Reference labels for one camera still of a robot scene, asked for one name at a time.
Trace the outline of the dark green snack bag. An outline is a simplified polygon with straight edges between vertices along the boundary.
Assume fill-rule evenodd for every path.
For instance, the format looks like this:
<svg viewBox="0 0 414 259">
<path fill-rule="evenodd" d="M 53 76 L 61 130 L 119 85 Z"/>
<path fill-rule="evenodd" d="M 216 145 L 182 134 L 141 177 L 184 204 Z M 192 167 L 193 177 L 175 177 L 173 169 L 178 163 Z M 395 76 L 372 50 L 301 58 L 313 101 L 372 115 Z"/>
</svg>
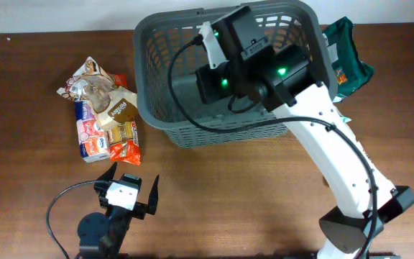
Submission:
<svg viewBox="0 0 414 259">
<path fill-rule="evenodd" d="M 349 18 L 342 17 L 330 24 L 322 35 L 338 85 L 333 102 L 342 102 L 372 79 L 374 68 L 359 59 L 354 24 Z"/>
</svg>

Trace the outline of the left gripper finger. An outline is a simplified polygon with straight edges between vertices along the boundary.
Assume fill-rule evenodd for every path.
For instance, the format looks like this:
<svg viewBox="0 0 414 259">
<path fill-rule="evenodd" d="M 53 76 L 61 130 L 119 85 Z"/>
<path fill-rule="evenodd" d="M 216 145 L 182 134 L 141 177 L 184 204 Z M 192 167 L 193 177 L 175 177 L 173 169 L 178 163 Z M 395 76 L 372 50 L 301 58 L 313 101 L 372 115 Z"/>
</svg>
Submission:
<svg viewBox="0 0 414 259">
<path fill-rule="evenodd" d="M 158 191 L 159 179 L 160 179 L 160 176 L 157 175 L 152 185 L 151 191 L 149 193 L 149 198 L 147 202 L 147 213 L 151 215 L 155 215 L 157 211 L 157 205 L 159 201 L 159 191 Z"/>
<path fill-rule="evenodd" d="M 97 178 L 97 181 L 112 181 L 117 168 L 117 162 L 114 162 L 111 167 Z"/>
</svg>

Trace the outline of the light blue tissue pack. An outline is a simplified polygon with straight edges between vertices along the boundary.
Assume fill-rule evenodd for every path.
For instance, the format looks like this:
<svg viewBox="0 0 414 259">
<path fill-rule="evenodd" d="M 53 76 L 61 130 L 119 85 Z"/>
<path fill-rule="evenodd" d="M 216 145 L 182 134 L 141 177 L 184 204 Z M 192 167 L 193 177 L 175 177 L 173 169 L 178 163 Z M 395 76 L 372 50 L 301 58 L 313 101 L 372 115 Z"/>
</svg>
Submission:
<svg viewBox="0 0 414 259">
<path fill-rule="evenodd" d="M 351 118 L 349 118 L 349 117 L 345 117 L 345 116 L 343 116 L 343 115 L 341 115 L 341 116 L 340 116 L 340 118 L 341 118 L 342 122 L 343 122 L 343 123 L 345 123 L 345 124 L 347 124 L 347 123 L 349 123 L 349 122 L 351 122 L 351 121 L 352 121 L 352 119 L 351 119 Z"/>
</svg>

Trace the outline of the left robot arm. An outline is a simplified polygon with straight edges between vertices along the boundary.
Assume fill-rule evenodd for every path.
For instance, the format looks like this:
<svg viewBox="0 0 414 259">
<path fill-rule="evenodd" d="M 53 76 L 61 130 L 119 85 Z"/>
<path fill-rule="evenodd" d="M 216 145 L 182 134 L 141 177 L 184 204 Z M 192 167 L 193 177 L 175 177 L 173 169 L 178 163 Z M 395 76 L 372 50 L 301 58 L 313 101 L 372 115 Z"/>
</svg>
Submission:
<svg viewBox="0 0 414 259">
<path fill-rule="evenodd" d="M 154 215 L 159 200 L 156 176 L 149 193 L 148 202 L 138 202 L 142 179 L 124 174 L 115 180 L 117 163 L 93 183 L 104 213 L 87 214 L 78 223 L 79 258 L 127 258 L 120 251 L 124 238 L 133 219 L 143 220 L 148 214 Z"/>
</svg>

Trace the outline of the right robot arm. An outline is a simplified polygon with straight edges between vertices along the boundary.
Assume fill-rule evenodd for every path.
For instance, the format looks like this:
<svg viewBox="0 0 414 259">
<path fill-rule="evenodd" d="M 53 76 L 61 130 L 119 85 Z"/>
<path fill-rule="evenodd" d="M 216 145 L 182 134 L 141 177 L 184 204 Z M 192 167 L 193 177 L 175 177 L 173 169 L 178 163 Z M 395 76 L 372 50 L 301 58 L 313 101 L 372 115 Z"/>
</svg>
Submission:
<svg viewBox="0 0 414 259">
<path fill-rule="evenodd" d="M 414 205 L 414 190 L 395 185 L 342 121 L 304 49 L 276 50 L 252 10 L 241 6 L 204 22 L 194 40 L 208 64 L 196 72 L 203 103 L 247 97 L 286 126 L 322 172 L 336 200 L 319 219 L 326 237 L 320 258 L 367 258 L 385 225 Z"/>
</svg>

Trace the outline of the grey plastic slotted basket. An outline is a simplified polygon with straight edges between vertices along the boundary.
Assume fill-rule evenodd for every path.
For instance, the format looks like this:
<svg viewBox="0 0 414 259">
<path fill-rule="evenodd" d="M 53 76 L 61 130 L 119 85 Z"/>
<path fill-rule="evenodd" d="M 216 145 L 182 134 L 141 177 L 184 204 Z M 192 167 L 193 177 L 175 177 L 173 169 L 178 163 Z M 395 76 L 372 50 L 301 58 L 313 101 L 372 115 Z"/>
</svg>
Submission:
<svg viewBox="0 0 414 259">
<path fill-rule="evenodd" d="M 245 1 L 215 9 L 182 9 L 145 17 L 134 32 L 135 80 L 138 110 L 150 126 L 162 130 L 179 147 L 201 147 L 225 142 L 276 137 L 287 132 L 283 124 L 248 131 L 215 134 L 198 129 L 185 119 L 175 105 L 179 101 L 197 123 L 218 129 L 231 129 L 273 119 L 261 105 L 234 114 L 228 99 L 203 104 L 196 86 L 195 71 L 208 64 L 205 50 L 189 47 L 172 63 L 177 50 L 192 40 L 204 22 L 213 22 L 246 5 Z M 275 50 L 294 44 L 301 46 L 317 68 L 334 98 L 338 85 L 326 42 L 316 13 L 302 1 L 256 1 L 247 4 L 259 28 Z"/>
</svg>

